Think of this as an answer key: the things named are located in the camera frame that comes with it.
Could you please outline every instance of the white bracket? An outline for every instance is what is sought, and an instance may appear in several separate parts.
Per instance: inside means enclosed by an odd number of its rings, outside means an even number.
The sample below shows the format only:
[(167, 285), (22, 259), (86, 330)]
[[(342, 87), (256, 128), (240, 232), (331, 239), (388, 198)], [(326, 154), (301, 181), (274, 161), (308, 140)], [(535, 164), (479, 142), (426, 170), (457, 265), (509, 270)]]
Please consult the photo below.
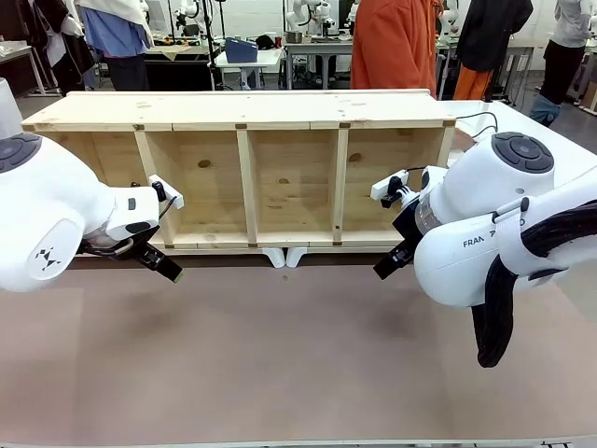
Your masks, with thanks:
[(308, 252), (307, 247), (290, 247), (286, 254), (286, 266), (296, 268), (299, 266), (300, 259)]
[(284, 251), (277, 247), (264, 247), (261, 249), (263, 255), (267, 256), (274, 268), (283, 268), (286, 265)]
[(160, 182), (162, 184), (164, 187), (164, 193), (166, 193), (167, 201), (171, 201), (172, 198), (176, 198), (173, 202), (174, 208), (180, 210), (185, 206), (185, 198), (183, 197), (183, 193), (175, 189), (172, 185), (158, 175), (151, 175), (149, 177), (149, 185), (153, 184), (154, 182)]
[(370, 197), (374, 201), (379, 201), (384, 196), (388, 195), (388, 186), (390, 185), (390, 179), (394, 176), (400, 178), (402, 185), (406, 185), (409, 180), (409, 172), (407, 170), (400, 170), (397, 173), (388, 175), (384, 180), (380, 180), (376, 184), (371, 186)]

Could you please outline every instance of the wooden shelf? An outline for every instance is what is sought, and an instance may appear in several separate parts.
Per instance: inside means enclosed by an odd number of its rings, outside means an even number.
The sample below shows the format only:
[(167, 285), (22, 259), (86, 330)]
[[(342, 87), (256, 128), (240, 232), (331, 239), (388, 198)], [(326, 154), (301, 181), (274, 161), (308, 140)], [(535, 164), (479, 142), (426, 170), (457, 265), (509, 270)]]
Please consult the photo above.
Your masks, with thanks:
[(371, 185), (445, 165), (454, 130), (425, 91), (76, 93), (23, 125), (109, 186), (162, 177), (185, 207), (168, 212), (152, 242), (209, 253), (397, 245), (398, 208), (371, 200)]

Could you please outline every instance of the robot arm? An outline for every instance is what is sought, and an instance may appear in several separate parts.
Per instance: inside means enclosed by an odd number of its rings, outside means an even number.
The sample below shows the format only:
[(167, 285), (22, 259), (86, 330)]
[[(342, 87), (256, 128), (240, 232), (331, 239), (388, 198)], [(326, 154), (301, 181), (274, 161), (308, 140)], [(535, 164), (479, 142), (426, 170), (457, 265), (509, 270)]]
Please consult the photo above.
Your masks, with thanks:
[(202, 35), (207, 33), (205, 11), (198, 0), (181, 0), (180, 7), (174, 11), (174, 15), (176, 16), (176, 28), (187, 26), (187, 19), (192, 19), (199, 25)]
[(173, 281), (182, 272), (148, 243), (159, 228), (159, 202), (183, 205), (163, 181), (109, 188), (52, 140), (18, 134), (0, 140), (0, 190), (0, 289), (44, 287), (83, 252), (136, 259)]
[(439, 41), (448, 44), (450, 42), (451, 27), (458, 19), (458, 0), (448, 0), (446, 5), (447, 7), (439, 16), (441, 22)]
[(322, 0), (293, 0), (292, 11), (286, 14), (286, 21), (290, 31), (300, 31), (300, 27), (311, 20), (317, 20), (320, 23), (331, 21), (329, 17), (330, 5)]
[(427, 295), (471, 307), (483, 367), (494, 367), (507, 349), (513, 291), (597, 257), (597, 168), (557, 189), (553, 172), (540, 142), (499, 133), (449, 170), (425, 168), (421, 192), (406, 187), (405, 171), (373, 186), (385, 206), (403, 201), (394, 226), (405, 238), (376, 272), (385, 278), (414, 261)]

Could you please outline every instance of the table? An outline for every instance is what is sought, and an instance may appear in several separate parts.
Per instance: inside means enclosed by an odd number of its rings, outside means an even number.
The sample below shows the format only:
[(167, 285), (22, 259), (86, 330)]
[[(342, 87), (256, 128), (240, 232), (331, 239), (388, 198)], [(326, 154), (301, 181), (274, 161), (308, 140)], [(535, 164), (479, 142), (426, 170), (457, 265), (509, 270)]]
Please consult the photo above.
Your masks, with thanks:
[(300, 44), (290, 44), (284, 41), (283, 45), (286, 50), (286, 85), (290, 91), (292, 90), (293, 56), (317, 55), (323, 58), (322, 79), (323, 89), (326, 90), (329, 78), (329, 58), (336, 55), (353, 54), (352, 39), (313, 42), (309, 37), (304, 37)]
[(506, 58), (504, 59), (503, 65), (503, 67), (507, 68), (508, 58), (512, 58), (512, 65), (507, 74), (506, 87), (504, 89), (504, 94), (507, 98), (510, 97), (510, 93), (513, 90), (514, 79), (516, 77), (516, 72), (518, 71), (521, 58), (527, 58), (523, 69), (524, 73), (522, 75), (522, 81), (519, 84), (519, 87), (516, 89), (516, 95), (512, 99), (512, 103), (514, 105), (518, 104), (521, 93), (524, 93), (524, 89), (526, 89), (526, 83), (527, 79), (529, 78), (529, 70), (531, 68), (531, 61), (533, 60), (535, 47), (540, 47), (542, 45), (544, 44), (532, 39), (510, 39), (508, 43)]
[(439, 63), (439, 55), (441, 52), (446, 51), (446, 62), (441, 70), (441, 83), (439, 84), (439, 91), (437, 92), (437, 98), (439, 100), (441, 100), (444, 93), (444, 87), (446, 87), (446, 79), (448, 78), (448, 65), (450, 64), (451, 58), (453, 58), (456, 54), (456, 47), (458, 47), (458, 37), (451, 37), (450, 42), (447, 44), (436, 44), (436, 67)]
[(152, 91), (210, 91), (209, 49), (206, 46), (157, 46), (145, 53)]
[(175, 61), (179, 54), (185, 56), (206, 56), (209, 54), (209, 49), (205, 46), (190, 46), (190, 45), (171, 45), (171, 46), (156, 46), (148, 49), (145, 54), (162, 54), (171, 61)]
[(0, 47), (4, 49), (3, 53), (0, 53), (0, 63), (7, 63), (13, 59), (21, 58), (23, 56), (29, 56), (29, 61), (34, 69), (35, 82), (37, 88), (42, 95), (46, 95), (46, 89), (44, 89), (44, 83), (41, 81), (39, 72), (37, 71), (37, 65), (35, 65), (35, 59), (33, 54), (33, 48), (27, 45), (23, 41), (6, 41), (0, 42)]
[[(553, 154), (555, 160), (556, 171), (554, 182), (556, 187), (578, 177), (591, 167), (597, 165), (597, 156), (587, 151), (584, 147), (529, 119), (503, 103), (496, 101), (492, 103), (483, 103), (482, 101), (443, 101), (442, 104), (455, 117), (473, 115), (483, 111), (492, 112), (497, 117), (500, 133), (525, 133), (545, 144)], [(458, 119), (456, 121), (456, 128), (469, 135), (475, 135), (490, 124), (494, 124), (493, 117), (482, 115), (472, 119)], [(480, 140), (483, 136), (491, 133), (493, 133), (493, 130), (485, 131), (476, 140)]]
[(255, 73), (255, 88), (261, 90), (261, 80), (259, 79), (259, 69), (266, 67), (275, 67), (282, 57), (281, 49), (261, 49), (257, 52), (256, 63), (229, 63), (226, 52), (221, 53), (215, 58), (215, 66), (218, 68), (240, 68), (241, 86), (244, 91), (250, 91), (248, 77)]
[[(546, 143), (557, 185), (597, 164), (506, 105), (442, 105)], [(474, 134), (492, 121), (457, 123)], [(173, 286), (91, 259), (38, 293), (0, 293), (0, 440), (529, 446), (597, 432), (596, 330), (559, 289), (517, 297), (507, 355), (483, 370), (469, 312), (426, 298), (411, 268), (381, 282), (373, 262), (203, 267)]]
[(583, 95), (587, 91), (587, 87), (589, 86), (590, 75), (592, 74), (595, 63), (597, 62), (597, 45), (595, 42), (590, 40), (589, 44), (585, 47), (585, 54), (588, 55), (587, 64), (585, 65), (585, 71), (578, 83), (578, 90), (574, 90), (574, 86), (568, 90), (568, 94), (572, 96), (576, 101), (580, 100), (580, 96)]

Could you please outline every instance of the black logo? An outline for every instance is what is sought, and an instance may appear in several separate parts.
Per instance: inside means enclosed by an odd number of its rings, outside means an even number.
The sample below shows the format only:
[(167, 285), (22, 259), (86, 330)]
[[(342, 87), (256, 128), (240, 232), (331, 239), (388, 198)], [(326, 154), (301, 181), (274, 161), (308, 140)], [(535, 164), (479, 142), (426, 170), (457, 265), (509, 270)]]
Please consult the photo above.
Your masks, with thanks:
[(47, 268), (49, 268), (52, 264), (56, 263), (56, 264), (60, 264), (61, 262), (56, 260), (56, 259), (49, 259), (52, 250), (54, 250), (53, 247), (51, 247), (50, 249), (46, 250), (46, 249), (41, 249), (39, 251), (39, 253), (37, 255), (35, 255), (35, 258), (38, 259), (39, 257), (43, 257), (46, 260), (46, 267), (42, 269), (42, 271), (45, 271)]

